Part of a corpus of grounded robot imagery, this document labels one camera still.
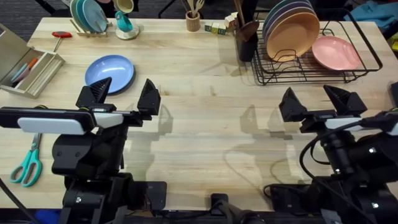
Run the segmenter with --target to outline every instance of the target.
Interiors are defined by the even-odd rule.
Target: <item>mug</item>
[[[114,7],[117,11],[122,11],[123,14],[130,13],[134,9],[134,2],[132,0],[113,0]]]
[[[121,11],[118,11],[115,14],[116,22],[118,23],[118,28],[123,32],[132,31],[132,24],[127,18],[127,16],[123,15]]]

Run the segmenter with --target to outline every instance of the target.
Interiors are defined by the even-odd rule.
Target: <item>black mount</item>
[[[55,141],[52,172],[65,176],[67,189],[58,223],[122,223],[126,210],[162,210],[165,182],[135,182],[124,168],[123,149],[130,126],[141,127],[144,120],[159,114],[160,95],[147,79],[138,111],[116,111],[104,103],[111,78],[84,86],[76,102],[80,110],[118,113],[123,122],[97,133],[62,134]]]
[[[302,121],[302,133],[323,135],[329,131],[326,120],[360,118],[360,114],[367,110],[357,93],[328,85],[323,87],[336,110],[308,111],[289,88],[279,105],[284,121]],[[397,123],[395,117],[381,113],[364,119],[363,126],[391,130]],[[398,218],[398,201],[386,183],[398,180],[397,143],[398,137],[385,132],[357,141],[349,131],[330,134],[321,140],[321,146],[334,174],[316,178],[344,195],[375,223],[391,223],[391,220]],[[327,223],[367,223],[346,202],[314,181],[310,185],[273,184],[270,191],[272,205],[277,212],[322,212]]]
[[[360,117],[360,114],[367,110],[357,93],[350,93],[341,88],[324,85],[330,101],[336,110],[308,111],[304,107],[291,88],[288,88],[279,104],[285,122],[302,122],[300,131],[302,133],[315,133],[325,127],[327,119],[337,117]]]

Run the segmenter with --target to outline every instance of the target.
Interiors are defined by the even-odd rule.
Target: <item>blue cloth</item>
[[[374,1],[368,1],[351,11],[356,21],[373,21],[378,27],[387,29],[398,20],[398,2],[378,5]]]
[[[43,224],[57,224],[60,215],[57,210],[38,210],[35,218]]]

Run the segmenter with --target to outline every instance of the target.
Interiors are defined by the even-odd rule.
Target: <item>pink plate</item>
[[[333,70],[353,70],[361,63],[354,46],[338,37],[319,37],[312,52],[321,65]]]
[[[23,80],[26,76],[28,76],[29,74],[29,67],[26,67],[25,70],[23,72],[21,72],[21,74],[18,76],[18,78],[16,78],[13,82],[19,82],[21,80]]]

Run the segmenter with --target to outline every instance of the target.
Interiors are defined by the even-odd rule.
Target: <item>scissor handle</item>
[[[32,155],[32,151],[28,151],[28,153],[25,156],[25,159],[17,166],[10,174],[10,182],[11,183],[19,183],[23,180],[25,174],[26,174],[26,167],[30,161],[30,157]]]
[[[27,170],[25,176],[21,182],[23,187],[30,187],[32,186],[36,180],[39,178],[40,173],[42,172],[42,163],[39,161],[39,150],[35,149],[32,152],[32,156],[30,157]]]

